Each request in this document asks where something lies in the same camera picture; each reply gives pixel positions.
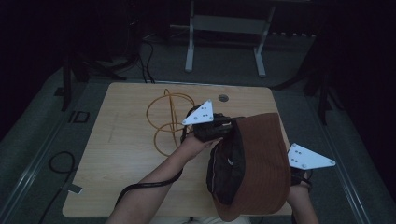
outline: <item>dark background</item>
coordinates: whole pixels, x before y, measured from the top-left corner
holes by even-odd
[[[225,1],[211,1],[204,10],[238,13],[251,7],[219,12]],[[392,1],[313,1],[278,4],[270,32],[316,35],[304,68],[325,63],[330,85],[354,122],[378,172],[396,199],[394,154],[396,7]],[[169,35],[169,24],[189,23],[188,1],[41,1],[0,2],[0,90],[3,138],[44,81],[62,67],[64,55],[82,51],[94,60],[111,61],[125,49],[116,32],[133,29],[133,47],[141,26]]]

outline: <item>white bracket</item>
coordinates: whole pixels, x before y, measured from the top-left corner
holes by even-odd
[[[335,161],[295,143],[291,145],[288,157],[291,167],[302,170],[311,170],[335,165]]]
[[[182,124],[190,125],[213,121],[213,105],[211,100],[204,102],[199,108],[186,117]]]

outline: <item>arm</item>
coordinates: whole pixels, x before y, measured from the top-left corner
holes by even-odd
[[[174,177],[184,165],[198,155],[212,142],[202,143],[189,134],[171,156],[139,183],[152,183]],[[149,223],[154,217],[171,184],[151,189],[134,189],[127,192],[114,209],[106,224],[110,223]]]
[[[306,183],[291,186],[288,203],[298,224],[317,224],[318,217],[309,198]]]

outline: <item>metal stand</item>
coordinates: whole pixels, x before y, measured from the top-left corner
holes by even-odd
[[[265,39],[268,36],[268,30],[274,16],[275,9],[276,7],[271,7],[267,20],[195,15],[194,1],[191,0],[190,37],[187,50],[185,71],[192,71],[192,64],[194,58],[194,30],[207,30],[217,32],[261,35],[261,41],[258,47],[253,49],[253,52],[256,59],[258,75],[259,77],[265,77],[266,74],[262,61],[262,49]]]

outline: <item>hand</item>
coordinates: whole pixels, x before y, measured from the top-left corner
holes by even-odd
[[[210,148],[217,141],[219,141],[219,139],[201,142],[200,140],[198,140],[198,138],[194,136],[193,133],[189,133],[177,150],[182,150],[188,155],[189,159],[191,160],[204,149]]]

